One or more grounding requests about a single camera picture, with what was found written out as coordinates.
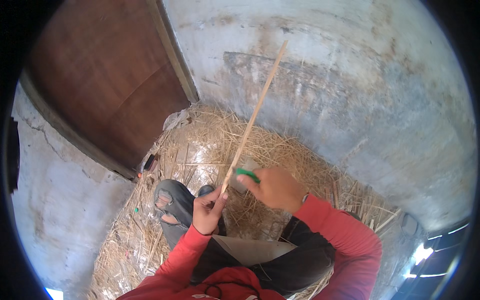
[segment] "black shoe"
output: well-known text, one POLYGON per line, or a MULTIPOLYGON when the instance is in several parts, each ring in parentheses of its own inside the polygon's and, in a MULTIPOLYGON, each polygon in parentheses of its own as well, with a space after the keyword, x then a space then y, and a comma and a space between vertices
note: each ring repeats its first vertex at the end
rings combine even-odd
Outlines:
POLYGON ((202 196, 205 196, 207 194, 210 194, 214 190, 215 190, 215 188, 213 186, 211 186, 209 184, 206 184, 198 190, 198 197, 202 197, 202 196))

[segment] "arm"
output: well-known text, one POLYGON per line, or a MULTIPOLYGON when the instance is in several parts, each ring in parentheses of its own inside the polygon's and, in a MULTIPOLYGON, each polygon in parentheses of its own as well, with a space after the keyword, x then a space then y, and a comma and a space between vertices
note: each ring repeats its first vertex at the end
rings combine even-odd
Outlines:
POLYGON ((334 273, 314 298, 367 300, 375 284, 382 257, 377 235, 347 212, 309 195, 295 217, 313 232, 320 232, 336 249, 334 273))
POLYGON ((302 203, 306 192, 285 169, 274 167, 253 172, 260 183, 246 175, 238 175, 237 179, 265 205, 290 212, 312 231, 320 232, 336 249, 334 274, 315 299, 368 299, 382 256, 382 244, 375 233, 347 212, 333 209, 313 195, 308 195, 302 203))
POLYGON ((222 216, 227 194, 220 195, 221 187, 193 201, 192 225, 170 252, 168 259, 158 268, 155 275, 146 277, 137 288, 120 296, 118 300, 143 299, 151 293, 155 297, 161 295, 164 298, 187 288, 193 268, 197 265, 222 216))

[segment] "dry straw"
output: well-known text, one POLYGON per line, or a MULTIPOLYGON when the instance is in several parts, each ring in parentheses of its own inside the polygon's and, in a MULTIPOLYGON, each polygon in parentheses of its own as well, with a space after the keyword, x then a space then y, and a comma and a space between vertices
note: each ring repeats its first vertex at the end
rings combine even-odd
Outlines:
MULTIPOLYGON (((192 123, 164 132, 147 154, 156 155, 158 168, 145 172, 101 247, 95 262, 89 299, 114 299, 152 275, 168 257, 168 245, 153 209, 153 190, 159 180, 183 182, 195 194, 204 184, 221 184, 239 147, 247 123, 234 113, 196 105, 190 110, 192 123)), ((318 197, 357 213, 373 229, 391 219, 395 211, 369 187, 362 186, 338 167, 302 145, 296 137, 285 137, 254 126, 240 156, 261 167, 283 166, 305 188, 318 197)), ((290 215, 273 210, 251 193, 228 188, 224 210, 228 235, 244 239, 278 240, 290 215)), ((295 299, 310 299, 327 284, 330 275, 295 299)))

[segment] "person's left hand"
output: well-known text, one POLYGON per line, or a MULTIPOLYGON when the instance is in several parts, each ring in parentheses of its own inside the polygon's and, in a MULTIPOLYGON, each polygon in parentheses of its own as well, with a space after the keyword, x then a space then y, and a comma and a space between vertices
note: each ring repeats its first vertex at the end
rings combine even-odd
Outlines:
POLYGON ((221 190, 222 186, 220 185, 213 192, 195 198, 193 201, 192 225, 203 235, 212 234, 222 216, 228 195, 226 192, 220 195, 221 190))

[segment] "red sleeve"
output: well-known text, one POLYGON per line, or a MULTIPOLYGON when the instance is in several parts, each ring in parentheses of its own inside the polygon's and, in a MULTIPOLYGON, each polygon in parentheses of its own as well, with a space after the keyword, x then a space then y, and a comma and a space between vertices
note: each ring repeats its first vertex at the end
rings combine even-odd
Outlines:
POLYGON ((197 265, 211 237, 211 235, 202 235, 195 227, 190 226, 155 275, 145 277, 137 288, 118 297, 117 300, 141 299, 142 295, 149 293, 152 289, 157 295, 167 297, 187 288, 193 268, 197 265))
POLYGON ((336 249, 334 273, 314 299, 368 300, 382 257, 382 243, 373 230, 313 195, 294 216, 336 249))

